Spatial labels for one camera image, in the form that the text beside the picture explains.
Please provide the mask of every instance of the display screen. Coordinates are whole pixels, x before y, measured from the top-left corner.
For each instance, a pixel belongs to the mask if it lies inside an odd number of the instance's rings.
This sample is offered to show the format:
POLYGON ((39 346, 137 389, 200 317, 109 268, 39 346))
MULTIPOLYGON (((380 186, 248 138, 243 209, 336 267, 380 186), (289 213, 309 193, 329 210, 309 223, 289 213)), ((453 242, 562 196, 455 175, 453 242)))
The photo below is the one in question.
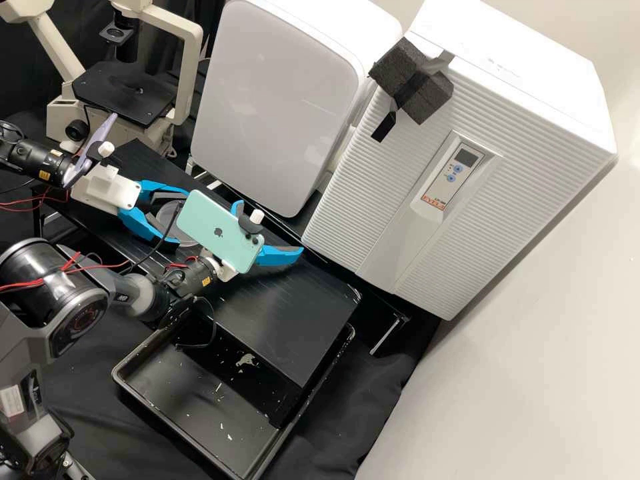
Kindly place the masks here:
POLYGON ((478 157, 472 154, 470 151, 460 149, 458 154, 455 156, 455 159, 458 160, 458 162, 462 163, 464 166, 471 168, 476 160, 478 160, 478 157))

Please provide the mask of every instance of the black tray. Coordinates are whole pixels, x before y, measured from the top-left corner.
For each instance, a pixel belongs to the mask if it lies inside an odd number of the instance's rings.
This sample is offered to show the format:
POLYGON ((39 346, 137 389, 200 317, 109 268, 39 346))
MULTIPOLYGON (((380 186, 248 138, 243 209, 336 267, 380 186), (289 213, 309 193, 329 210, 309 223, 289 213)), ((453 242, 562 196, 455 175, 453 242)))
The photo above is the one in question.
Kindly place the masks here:
POLYGON ((184 323, 151 334, 111 373, 115 382, 235 480, 257 480, 355 335, 346 324, 302 396, 278 429, 265 414, 172 341, 184 323))

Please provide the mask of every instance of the white knob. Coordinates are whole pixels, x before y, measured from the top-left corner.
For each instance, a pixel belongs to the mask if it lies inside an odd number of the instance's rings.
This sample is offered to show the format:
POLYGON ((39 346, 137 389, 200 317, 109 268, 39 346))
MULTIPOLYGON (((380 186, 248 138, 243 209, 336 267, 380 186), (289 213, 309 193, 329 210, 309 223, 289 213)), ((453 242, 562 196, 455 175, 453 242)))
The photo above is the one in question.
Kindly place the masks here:
POLYGON ((102 158, 107 158, 114 150, 115 147, 111 142, 102 142, 102 145, 98 147, 98 153, 102 155, 102 158))
POLYGON ((249 220, 254 222, 256 225, 260 225, 264 217, 265 217, 265 213, 262 210, 254 209, 251 212, 251 216, 249 217, 249 220))

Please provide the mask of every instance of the microscope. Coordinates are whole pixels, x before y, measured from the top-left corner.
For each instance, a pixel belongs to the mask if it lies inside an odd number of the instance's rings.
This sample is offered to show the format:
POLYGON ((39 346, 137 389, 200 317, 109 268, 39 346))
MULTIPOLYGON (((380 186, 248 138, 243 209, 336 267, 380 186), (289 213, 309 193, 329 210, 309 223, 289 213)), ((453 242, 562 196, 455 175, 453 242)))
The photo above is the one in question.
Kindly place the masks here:
POLYGON ((181 125, 191 111, 203 35, 200 25, 152 0, 113 0, 113 21, 100 36, 115 45, 116 60, 85 70, 48 16, 52 5, 53 0, 0 1, 0 17, 8 23, 26 22, 62 77, 61 94, 47 106, 47 137, 66 151, 80 150, 96 126, 116 112, 109 136, 114 145, 139 139, 162 155, 170 152, 174 125, 181 125), (141 23, 183 41, 177 90, 135 65, 141 23))

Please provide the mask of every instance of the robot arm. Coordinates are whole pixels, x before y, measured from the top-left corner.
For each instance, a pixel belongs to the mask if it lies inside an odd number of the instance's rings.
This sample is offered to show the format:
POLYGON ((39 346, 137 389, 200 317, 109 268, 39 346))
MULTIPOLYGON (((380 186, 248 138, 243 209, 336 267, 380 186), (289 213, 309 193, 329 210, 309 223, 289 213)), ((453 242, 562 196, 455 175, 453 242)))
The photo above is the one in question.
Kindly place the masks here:
POLYGON ((23 314, 19 317, 0 303, 2 478, 4 463, 33 479, 56 479, 62 470, 77 480, 92 479, 67 452, 72 430, 46 407, 40 392, 42 367, 91 330, 110 306, 148 320, 182 318, 196 294, 215 278, 213 266, 200 259, 180 275, 158 282, 77 259, 72 250, 44 239, 22 241, 0 256, 0 282, 18 284, 2 290, 3 300, 23 314), (19 286, 38 276, 37 288, 19 286))

